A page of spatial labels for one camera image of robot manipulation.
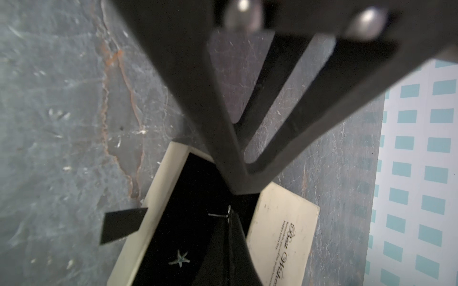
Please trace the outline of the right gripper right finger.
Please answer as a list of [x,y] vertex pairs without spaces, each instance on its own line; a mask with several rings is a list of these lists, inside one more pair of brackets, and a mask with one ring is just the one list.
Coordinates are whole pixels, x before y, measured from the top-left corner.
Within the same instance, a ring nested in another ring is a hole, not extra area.
[[229,286],[261,286],[236,212],[229,214]]

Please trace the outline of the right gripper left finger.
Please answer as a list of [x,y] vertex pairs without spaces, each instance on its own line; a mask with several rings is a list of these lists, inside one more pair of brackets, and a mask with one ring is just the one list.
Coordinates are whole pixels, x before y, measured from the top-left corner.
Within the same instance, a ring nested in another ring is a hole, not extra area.
[[192,286],[227,286],[229,284],[228,268],[228,222],[226,218],[219,218]]

